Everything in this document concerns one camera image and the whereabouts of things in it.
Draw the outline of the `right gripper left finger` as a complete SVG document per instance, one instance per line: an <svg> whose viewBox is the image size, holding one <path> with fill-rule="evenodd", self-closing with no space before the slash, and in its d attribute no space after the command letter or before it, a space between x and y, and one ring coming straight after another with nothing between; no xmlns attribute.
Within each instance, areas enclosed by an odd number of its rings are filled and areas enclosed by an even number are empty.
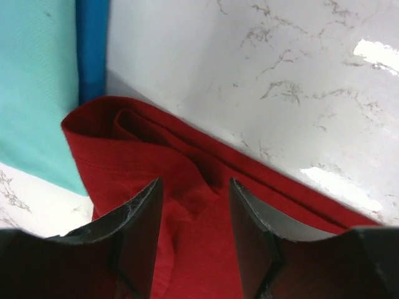
<svg viewBox="0 0 399 299"><path fill-rule="evenodd" d="M163 209L156 179L64 236L1 231L2 298L149 298Z"/></svg>

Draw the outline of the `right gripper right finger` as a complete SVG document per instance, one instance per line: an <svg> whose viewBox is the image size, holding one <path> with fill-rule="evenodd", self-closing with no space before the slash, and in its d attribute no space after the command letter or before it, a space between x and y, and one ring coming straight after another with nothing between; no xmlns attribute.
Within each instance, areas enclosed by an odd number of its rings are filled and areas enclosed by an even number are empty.
<svg viewBox="0 0 399 299"><path fill-rule="evenodd" d="M397 298L398 229L332 234L303 224L229 182L245 298Z"/></svg>

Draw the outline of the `red t-shirt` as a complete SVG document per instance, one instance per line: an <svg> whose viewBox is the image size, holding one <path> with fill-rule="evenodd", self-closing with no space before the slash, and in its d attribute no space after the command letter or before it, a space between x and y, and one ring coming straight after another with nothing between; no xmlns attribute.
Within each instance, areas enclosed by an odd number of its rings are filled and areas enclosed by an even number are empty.
<svg viewBox="0 0 399 299"><path fill-rule="evenodd" d="M93 217L162 178L164 203L153 298L241 298L229 215L229 180L318 229L341 233L372 220L132 98L101 97L70 112L62 129Z"/></svg>

